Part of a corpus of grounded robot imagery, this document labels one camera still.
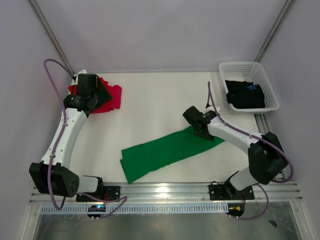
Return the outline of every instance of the glass panel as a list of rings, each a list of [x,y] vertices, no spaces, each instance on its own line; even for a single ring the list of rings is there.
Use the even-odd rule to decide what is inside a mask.
[[[264,203],[246,203],[243,217],[258,215]],[[34,240],[299,240],[289,202],[269,204],[256,220],[226,213],[114,215],[91,221],[86,215],[41,215]]]

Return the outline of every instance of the white wall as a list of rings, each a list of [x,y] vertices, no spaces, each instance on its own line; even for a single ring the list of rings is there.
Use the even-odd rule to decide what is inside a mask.
[[[320,1],[298,0],[262,60],[280,101],[267,115],[320,223]]]
[[[60,107],[42,67],[58,56],[26,0],[0,7],[0,239],[15,240],[26,223],[33,189],[31,162],[50,144]],[[60,90],[70,81],[49,63]]]
[[[37,0],[75,71],[218,70],[252,61],[284,0]]]

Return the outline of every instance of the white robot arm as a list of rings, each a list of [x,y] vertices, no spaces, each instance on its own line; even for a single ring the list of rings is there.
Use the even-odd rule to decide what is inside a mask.
[[[183,117],[193,126],[197,136],[211,141],[219,137],[248,155],[249,167],[236,172],[224,182],[225,191],[230,199],[239,197],[245,188],[252,185],[268,184],[288,165],[275,149],[251,137],[251,135],[260,137],[282,150],[277,136],[271,132],[263,135],[232,124],[238,130],[250,134],[250,136],[243,135],[221,122],[212,107],[202,113],[192,106],[184,112]]]
[[[64,132],[57,144],[54,153],[51,172],[51,186],[54,195],[73,197],[80,193],[96,193],[94,197],[100,197],[103,190],[103,181],[95,176],[77,176],[70,168],[71,155],[82,126],[87,121],[89,114],[112,99],[100,78],[95,74],[87,74],[82,70],[71,85],[77,85],[72,93],[63,100],[66,119],[61,114],[59,126],[53,140],[41,158],[40,163],[32,163],[29,173],[40,193],[48,194],[48,166],[53,147],[65,125]]]

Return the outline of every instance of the green cloth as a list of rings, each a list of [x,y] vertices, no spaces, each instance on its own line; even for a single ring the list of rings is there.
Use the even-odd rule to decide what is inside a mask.
[[[196,136],[192,126],[159,139],[122,150],[120,160],[129,184],[151,171],[203,153],[224,140],[213,141]]]

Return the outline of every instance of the plastic basket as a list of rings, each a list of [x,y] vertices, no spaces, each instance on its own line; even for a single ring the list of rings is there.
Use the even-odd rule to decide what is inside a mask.
[[[252,114],[264,114],[269,111],[278,110],[280,107],[276,93],[271,85],[268,75],[264,67],[255,61],[234,61],[224,62],[219,65],[220,74],[222,77],[225,93],[227,94],[228,88],[226,80],[228,81],[240,81],[251,82],[253,84],[259,84],[264,93],[265,108],[235,108],[232,104],[230,107],[237,112],[245,112]]]

